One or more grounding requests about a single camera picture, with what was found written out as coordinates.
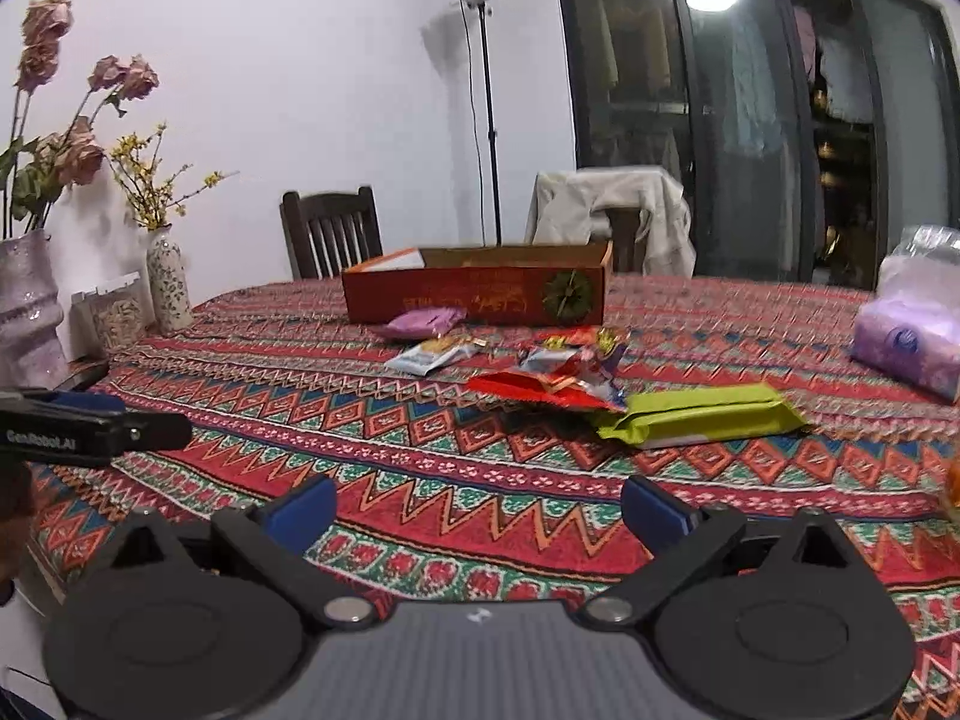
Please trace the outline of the person's left hand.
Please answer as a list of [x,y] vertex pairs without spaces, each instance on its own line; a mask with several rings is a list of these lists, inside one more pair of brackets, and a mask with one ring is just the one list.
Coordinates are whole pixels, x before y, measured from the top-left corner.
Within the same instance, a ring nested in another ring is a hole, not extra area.
[[26,552],[36,514],[31,470],[22,461],[2,461],[0,478],[0,577],[13,580]]

